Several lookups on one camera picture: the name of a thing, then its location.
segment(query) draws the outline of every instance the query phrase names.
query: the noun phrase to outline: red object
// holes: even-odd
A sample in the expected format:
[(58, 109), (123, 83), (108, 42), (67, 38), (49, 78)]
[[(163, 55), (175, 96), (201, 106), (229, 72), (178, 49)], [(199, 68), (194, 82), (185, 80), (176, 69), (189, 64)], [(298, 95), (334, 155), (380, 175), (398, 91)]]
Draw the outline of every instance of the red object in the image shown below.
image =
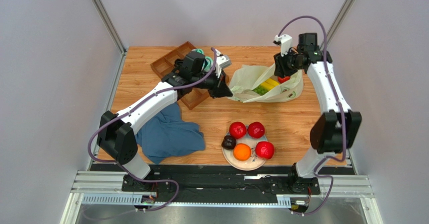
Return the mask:
[(283, 82), (287, 82), (290, 79), (291, 79), (291, 77), (284, 77), (284, 78), (277, 77), (277, 80), (278, 80), (278, 82), (280, 82), (280, 84)]
[(260, 138), (265, 134), (265, 127), (260, 122), (250, 123), (247, 132), (252, 138)]
[(274, 155), (274, 145), (267, 141), (259, 142), (256, 145), (255, 152), (258, 157), (269, 160)]
[(230, 135), (236, 139), (246, 135), (246, 126), (242, 122), (233, 122), (230, 126)]

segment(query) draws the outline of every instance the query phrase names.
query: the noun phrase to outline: wooden tabletop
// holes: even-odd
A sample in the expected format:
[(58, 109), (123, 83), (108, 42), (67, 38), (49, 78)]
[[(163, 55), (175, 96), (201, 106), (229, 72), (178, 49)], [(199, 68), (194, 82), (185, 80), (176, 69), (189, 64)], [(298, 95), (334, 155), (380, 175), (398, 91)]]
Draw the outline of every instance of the wooden tabletop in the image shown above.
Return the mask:
[[(153, 73), (150, 64), (175, 47), (130, 47), (113, 100), (111, 111), (116, 113), (146, 95), (160, 78)], [(210, 47), (200, 47), (213, 57)], [(274, 63), (273, 56), (279, 47), (219, 46), (216, 49), (230, 57), (232, 65), (225, 72), (232, 77), (241, 65), (266, 65)], [(310, 147), (310, 130), (320, 116), (319, 102), (310, 79), (304, 74), (304, 90), (295, 100), (284, 103), (241, 103), (227, 98), (208, 98), (189, 110), (181, 101), (184, 121), (200, 125), (206, 148), (187, 156), (169, 157), (162, 164), (228, 165), (222, 154), (221, 142), (232, 122), (250, 124), (261, 122), (268, 141), (274, 144), (275, 154), (265, 165), (292, 165), (299, 161)], [(141, 152), (147, 163), (151, 163)], [(102, 149), (98, 157), (112, 159)], [(344, 165), (330, 161), (330, 165)]]

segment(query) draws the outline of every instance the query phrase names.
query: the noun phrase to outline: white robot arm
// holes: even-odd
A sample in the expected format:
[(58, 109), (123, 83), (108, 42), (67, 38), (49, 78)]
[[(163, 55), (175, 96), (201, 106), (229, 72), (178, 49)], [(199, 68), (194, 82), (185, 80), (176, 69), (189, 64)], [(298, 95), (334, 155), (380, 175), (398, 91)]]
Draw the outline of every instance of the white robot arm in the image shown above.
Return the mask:
[(106, 153), (138, 178), (145, 178), (150, 172), (146, 162), (137, 153), (135, 133), (137, 133), (152, 117), (170, 104), (175, 103), (192, 91), (192, 87), (207, 89), (210, 96), (231, 97), (233, 94), (225, 82), (223, 69), (231, 65), (228, 56), (216, 50), (215, 65), (209, 72), (203, 69), (209, 63), (205, 56), (197, 51), (191, 51), (183, 60), (175, 62), (175, 68), (167, 74), (158, 85), (131, 106), (116, 114), (105, 112), (100, 126), (112, 121), (118, 116), (129, 114), (107, 126), (98, 134), (97, 144)]
[[(303, 69), (313, 83), (319, 100), (322, 115), (311, 129), (311, 147), (292, 168), (296, 181), (299, 178), (310, 179), (315, 177), (315, 173), (328, 161), (328, 157), (342, 152), (343, 125), (346, 129), (346, 148), (352, 146), (362, 117), (359, 112), (352, 112), (344, 100), (335, 79), (332, 59), (328, 51), (325, 68), (322, 61), (323, 52), (317, 45), (316, 33), (300, 34), (296, 50), (291, 48), (292, 38), (289, 35), (276, 35), (274, 43), (281, 48), (280, 53), (274, 56), (276, 66), (274, 74), (283, 78)], [(342, 110), (336, 99), (340, 100)], [(345, 115), (345, 122), (341, 120), (341, 111)]]

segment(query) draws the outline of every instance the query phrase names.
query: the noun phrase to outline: blue towel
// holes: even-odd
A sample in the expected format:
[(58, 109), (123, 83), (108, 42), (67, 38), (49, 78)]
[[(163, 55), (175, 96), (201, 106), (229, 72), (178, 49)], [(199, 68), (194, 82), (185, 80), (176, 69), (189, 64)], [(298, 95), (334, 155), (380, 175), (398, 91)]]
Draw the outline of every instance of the blue towel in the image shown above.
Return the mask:
[(170, 156), (184, 156), (205, 149), (199, 125), (184, 122), (174, 103), (149, 120), (135, 135), (143, 154), (155, 164)]

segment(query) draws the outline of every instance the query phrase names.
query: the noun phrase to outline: yellow object in bag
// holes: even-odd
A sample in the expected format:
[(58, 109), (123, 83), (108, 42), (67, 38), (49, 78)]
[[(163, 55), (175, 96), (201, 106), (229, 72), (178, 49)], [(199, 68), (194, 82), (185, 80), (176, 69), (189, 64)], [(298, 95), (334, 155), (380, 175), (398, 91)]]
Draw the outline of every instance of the yellow object in bag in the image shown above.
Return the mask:
[(278, 82), (276, 82), (275, 80), (273, 80), (271, 78), (268, 78), (265, 82), (267, 82), (270, 85), (273, 85), (274, 87), (280, 85)]
[(270, 84), (268, 84), (267, 82), (262, 82), (262, 83), (260, 84), (260, 86), (262, 86), (263, 88), (265, 88), (267, 91), (271, 91), (271, 90), (274, 88), (274, 86), (273, 86), (273, 85), (270, 85)]

